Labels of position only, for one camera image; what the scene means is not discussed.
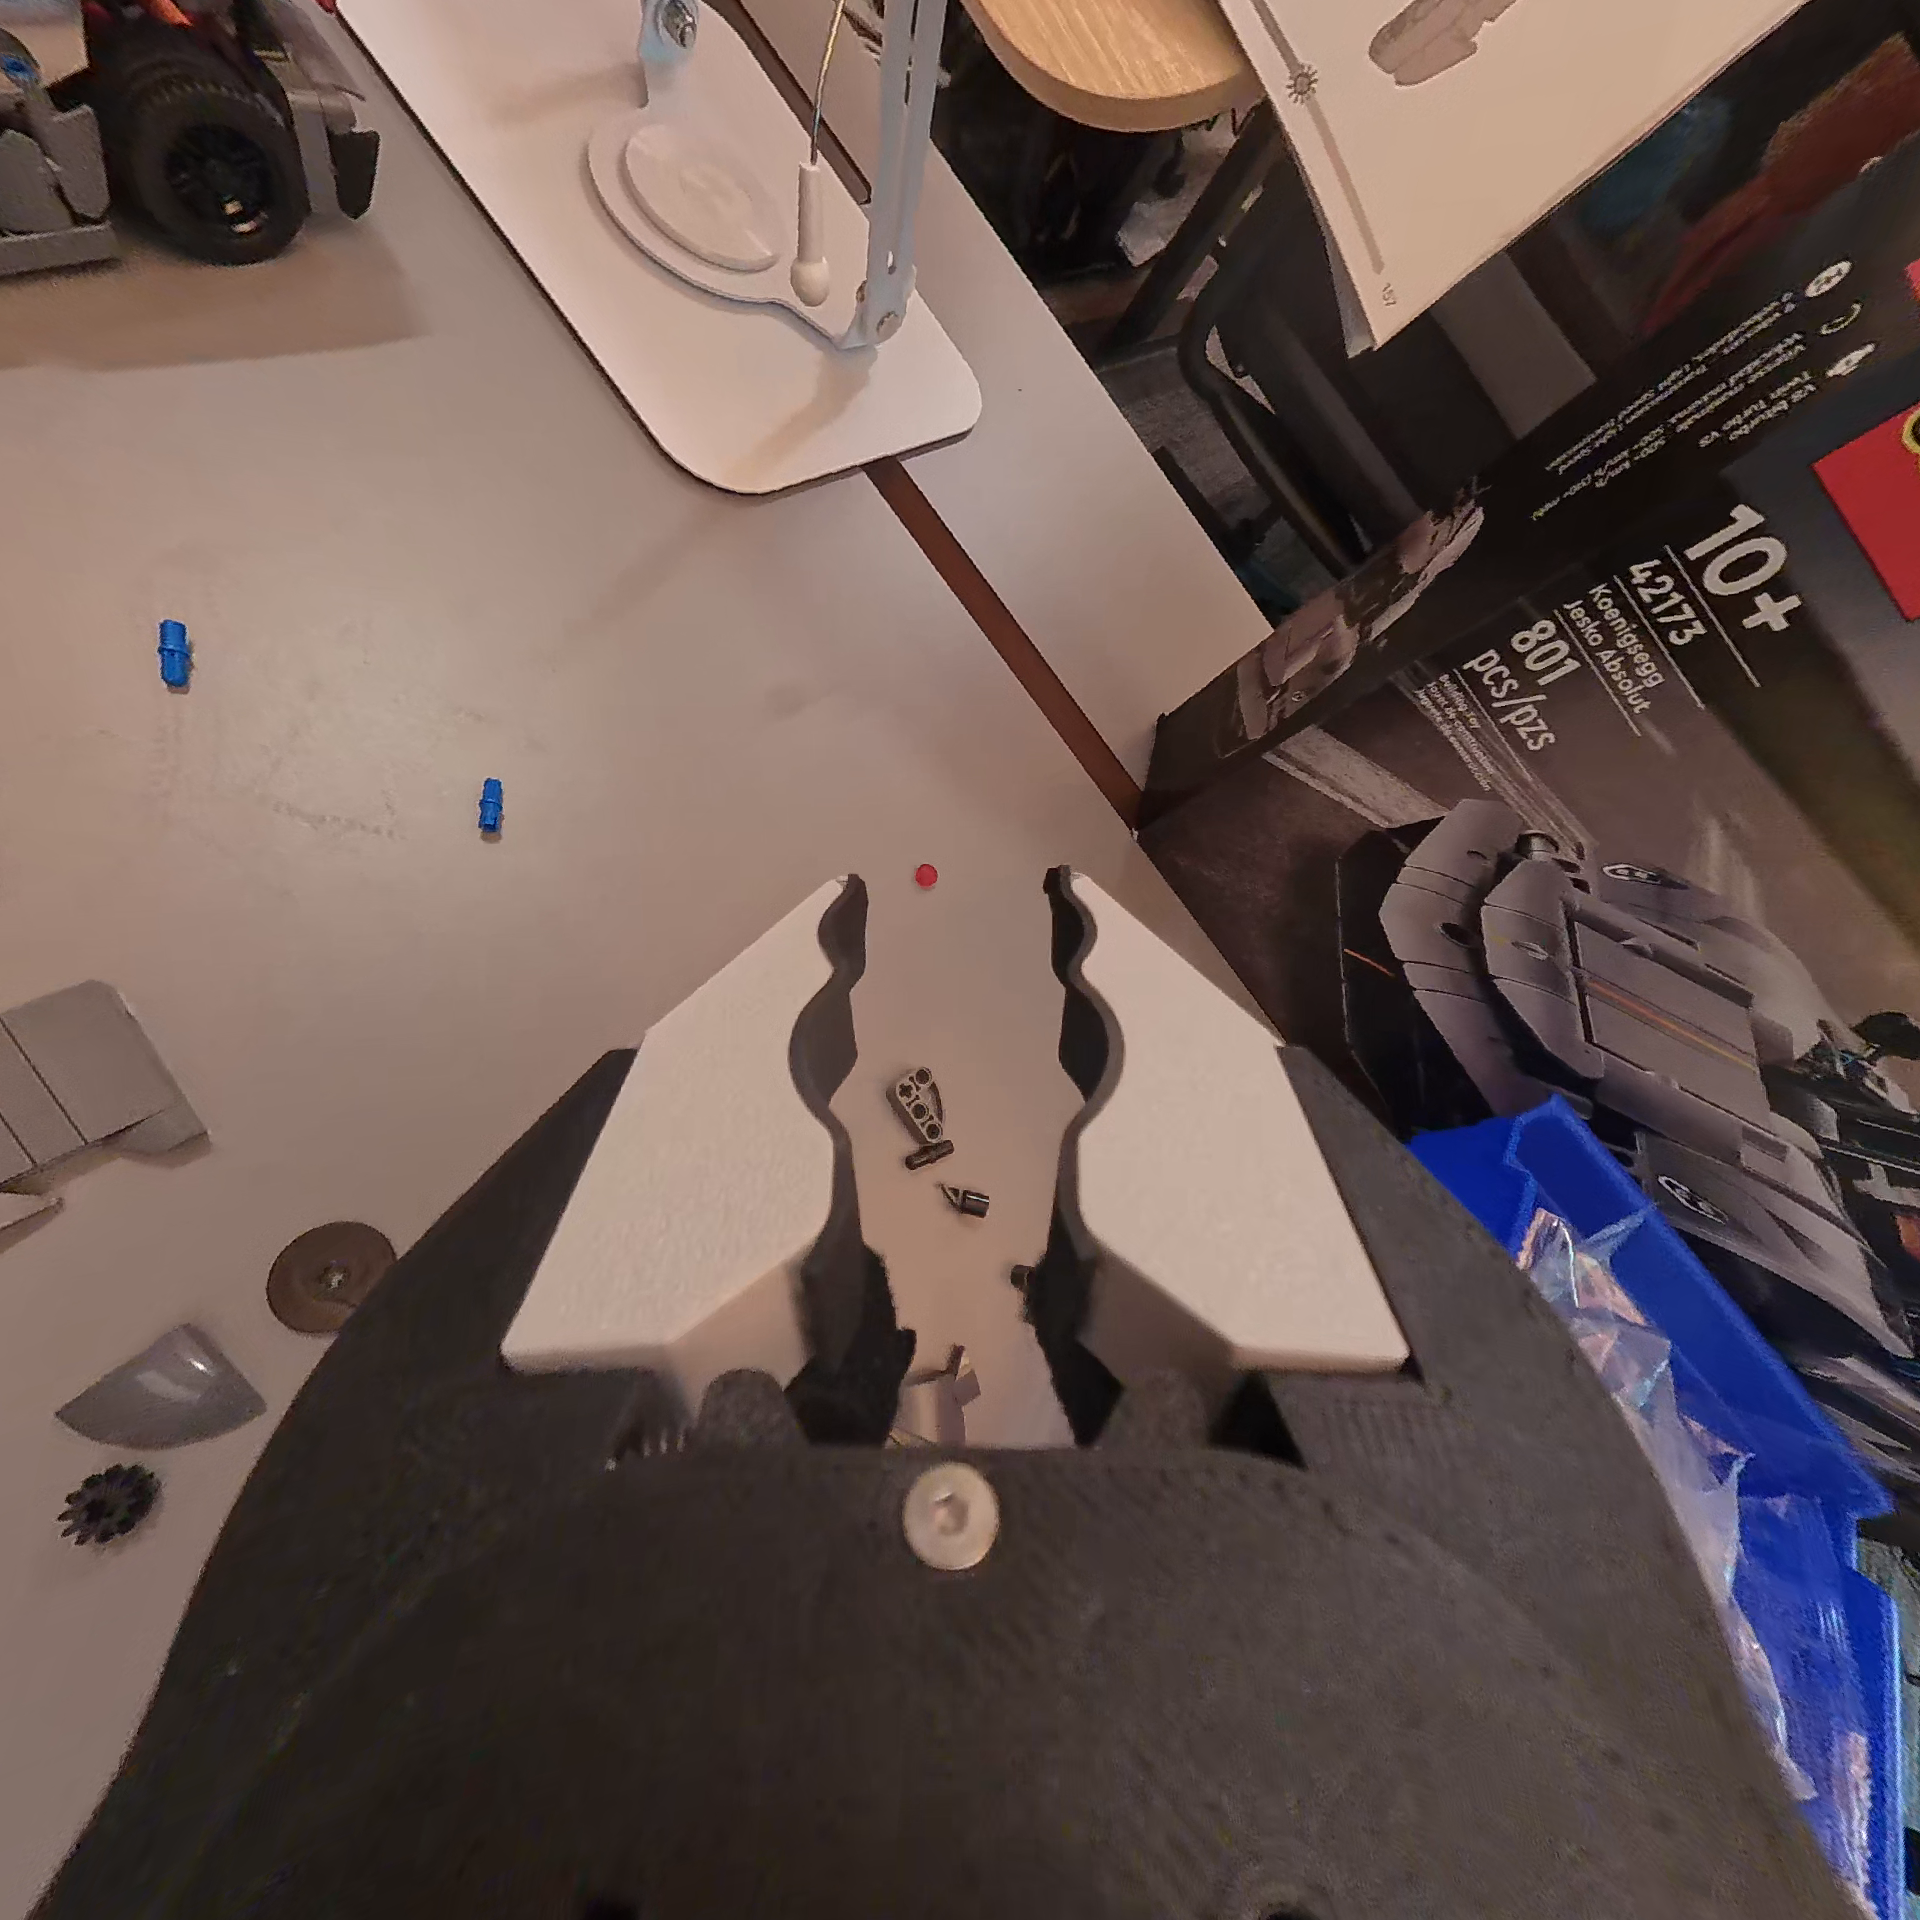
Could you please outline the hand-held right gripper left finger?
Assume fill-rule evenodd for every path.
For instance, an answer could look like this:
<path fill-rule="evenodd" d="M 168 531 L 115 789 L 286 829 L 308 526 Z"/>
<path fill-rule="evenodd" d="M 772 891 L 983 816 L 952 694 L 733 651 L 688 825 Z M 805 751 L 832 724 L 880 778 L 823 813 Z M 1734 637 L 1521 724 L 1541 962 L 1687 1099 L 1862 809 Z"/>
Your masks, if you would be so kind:
<path fill-rule="evenodd" d="M 501 1338 L 520 1375 L 640 1373 L 676 1416 L 762 1373 L 828 1444 L 881 1444 L 914 1331 L 866 1244 L 852 1141 L 869 888 L 813 888 L 640 1038 Z"/>

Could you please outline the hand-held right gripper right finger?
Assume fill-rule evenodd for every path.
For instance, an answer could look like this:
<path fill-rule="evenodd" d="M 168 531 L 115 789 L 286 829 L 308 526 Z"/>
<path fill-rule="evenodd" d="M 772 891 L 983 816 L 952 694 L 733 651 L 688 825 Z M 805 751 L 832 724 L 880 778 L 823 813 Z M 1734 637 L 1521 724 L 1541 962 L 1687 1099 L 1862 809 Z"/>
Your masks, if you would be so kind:
<path fill-rule="evenodd" d="M 1044 877 L 1065 1123 L 1043 1254 L 1043 1355 L 1077 1444 L 1147 1378 L 1388 1378 L 1411 1343 L 1309 1127 L 1309 1057 L 1106 888 Z"/>

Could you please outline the grey lego panel assembly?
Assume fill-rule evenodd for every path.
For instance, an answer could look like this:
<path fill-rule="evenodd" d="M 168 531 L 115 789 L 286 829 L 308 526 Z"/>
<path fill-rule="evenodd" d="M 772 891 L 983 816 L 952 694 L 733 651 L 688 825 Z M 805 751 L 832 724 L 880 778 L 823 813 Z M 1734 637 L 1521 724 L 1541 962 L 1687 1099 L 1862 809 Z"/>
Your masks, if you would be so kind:
<path fill-rule="evenodd" d="M 62 1206 L 53 1180 L 70 1164 L 156 1160 L 204 1141 L 204 1118 L 113 984 L 4 1010 L 4 1232 Z"/>

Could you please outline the grey lego car model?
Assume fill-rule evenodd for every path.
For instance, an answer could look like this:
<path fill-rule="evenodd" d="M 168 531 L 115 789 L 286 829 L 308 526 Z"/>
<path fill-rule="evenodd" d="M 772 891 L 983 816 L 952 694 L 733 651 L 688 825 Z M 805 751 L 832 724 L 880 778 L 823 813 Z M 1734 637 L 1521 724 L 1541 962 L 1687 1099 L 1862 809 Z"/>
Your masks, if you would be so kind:
<path fill-rule="evenodd" d="M 4 2 L 4 275 L 121 254 L 131 212 L 217 269 L 362 219 L 379 135 L 316 2 Z"/>

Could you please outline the small grey lego piece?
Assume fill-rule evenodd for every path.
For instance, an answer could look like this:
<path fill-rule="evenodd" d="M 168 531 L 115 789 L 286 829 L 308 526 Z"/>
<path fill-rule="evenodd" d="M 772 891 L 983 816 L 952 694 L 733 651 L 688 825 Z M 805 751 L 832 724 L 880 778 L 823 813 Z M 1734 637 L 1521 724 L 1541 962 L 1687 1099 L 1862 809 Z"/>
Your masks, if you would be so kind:
<path fill-rule="evenodd" d="M 981 1399 L 978 1364 L 968 1345 L 945 1361 L 914 1367 L 902 1382 L 893 1440 L 902 1448 L 963 1448 L 968 1408 Z"/>

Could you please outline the black lego dish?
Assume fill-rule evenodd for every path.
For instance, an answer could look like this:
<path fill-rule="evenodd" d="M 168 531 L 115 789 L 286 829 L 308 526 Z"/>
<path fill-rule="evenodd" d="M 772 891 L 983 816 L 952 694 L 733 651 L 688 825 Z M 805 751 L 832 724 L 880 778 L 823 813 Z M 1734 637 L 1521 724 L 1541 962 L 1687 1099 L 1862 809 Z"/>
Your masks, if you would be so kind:
<path fill-rule="evenodd" d="M 323 1222 L 289 1240 L 264 1283 L 276 1320 L 301 1337 L 335 1337 L 396 1264 L 396 1244 L 367 1222 Z"/>

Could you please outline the grey curved lego shell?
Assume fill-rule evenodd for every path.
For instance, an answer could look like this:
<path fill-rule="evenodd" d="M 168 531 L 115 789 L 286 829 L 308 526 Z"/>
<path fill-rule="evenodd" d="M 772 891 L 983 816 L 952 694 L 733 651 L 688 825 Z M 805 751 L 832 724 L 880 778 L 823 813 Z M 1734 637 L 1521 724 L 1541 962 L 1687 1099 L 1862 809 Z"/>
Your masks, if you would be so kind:
<path fill-rule="evenodd" d="M 182 1322 L 56 1408 L 56 1422 L 89 1444 L 160 1454 L 250 1428 L 264 1408 L 220 1343 Z"/>

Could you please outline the black lego set box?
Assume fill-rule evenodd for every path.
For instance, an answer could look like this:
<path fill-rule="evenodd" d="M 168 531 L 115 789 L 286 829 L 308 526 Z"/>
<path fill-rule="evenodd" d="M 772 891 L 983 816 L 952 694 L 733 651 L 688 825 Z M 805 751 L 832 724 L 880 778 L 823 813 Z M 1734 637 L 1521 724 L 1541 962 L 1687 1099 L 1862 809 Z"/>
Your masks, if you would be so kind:
<path fill-rule="evenodd" d="M 1143 846 L 1400 1141 L 1561 1096 L 1918 1596 L 1918 135 L 1164 720 Z"/>

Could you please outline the black lego gear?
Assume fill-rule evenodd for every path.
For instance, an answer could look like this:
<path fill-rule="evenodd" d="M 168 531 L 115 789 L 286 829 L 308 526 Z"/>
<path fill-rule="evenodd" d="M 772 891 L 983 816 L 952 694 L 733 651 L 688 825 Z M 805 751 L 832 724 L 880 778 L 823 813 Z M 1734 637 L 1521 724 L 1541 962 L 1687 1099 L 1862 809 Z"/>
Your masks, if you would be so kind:
<path fill-rule="evenodd" d="M 160 1501 L 160 1475 L 145 1463 L 113 1463 L 89 1474 L 59 1508 L 59 1536 L 78 1547 L 131 1539 Z"/>

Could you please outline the blue plastic bin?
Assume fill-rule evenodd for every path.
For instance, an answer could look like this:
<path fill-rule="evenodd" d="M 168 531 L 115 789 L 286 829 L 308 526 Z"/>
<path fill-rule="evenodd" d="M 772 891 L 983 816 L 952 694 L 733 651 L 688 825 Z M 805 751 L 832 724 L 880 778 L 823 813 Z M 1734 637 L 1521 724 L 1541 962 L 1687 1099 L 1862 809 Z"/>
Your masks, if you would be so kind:
<path fill-rule="evenodd" d="M 1682 1410 L 1746 1454 L 1736 1601 L 1817 1781 L 1814 1801 L 1789 1801 L 1859 1915 L 1908 1917 L 1902 1622 L 1859 1570 L 1859 1525 L 1891 1508 L 1885 1486 L 1570 1106 L 1430 1129 L 1411 1155 L 1514 1264 L 1536 1207 L 1585 1238 L 1627 1227 L 1611 1264 L 1674 1349 Z"/>

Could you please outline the white rounded board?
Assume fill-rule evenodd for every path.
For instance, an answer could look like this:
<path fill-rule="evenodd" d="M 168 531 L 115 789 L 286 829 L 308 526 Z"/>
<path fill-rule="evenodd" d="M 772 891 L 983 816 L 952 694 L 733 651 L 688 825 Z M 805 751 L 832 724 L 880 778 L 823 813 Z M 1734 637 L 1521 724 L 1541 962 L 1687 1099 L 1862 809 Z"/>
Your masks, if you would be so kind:
<path fill-rule="evenodd" d="M 644 2 L 342 2 L 351 33 L 462 182 L 687 475 L 738 496 L 788 493 L 869 460 L 960 440 L 981 422 L 963 352 L 911 298 L 880 349 L 832 349 L 773 304 L 729 304 L 652 263 L 587 179 L 587 139 L 640 107 Z M 796 115 L 733 24 L 701 13 L 711 91 L 749 135 L 808 147 Z M 864 277 L 866 204 L 836 177 L 830 212 Z"/>

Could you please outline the white instruction booklet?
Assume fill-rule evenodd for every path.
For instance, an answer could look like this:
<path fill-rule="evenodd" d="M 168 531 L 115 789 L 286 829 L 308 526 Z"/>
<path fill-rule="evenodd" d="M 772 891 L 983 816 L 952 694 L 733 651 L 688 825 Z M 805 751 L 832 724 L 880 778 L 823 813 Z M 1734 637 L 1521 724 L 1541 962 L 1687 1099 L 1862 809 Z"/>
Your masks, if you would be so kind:
<path fill-rule="evenodd" d="M 1226 2 L 1327 235 L 1351 356 L 1395 341 L 1797 2 Z"/>

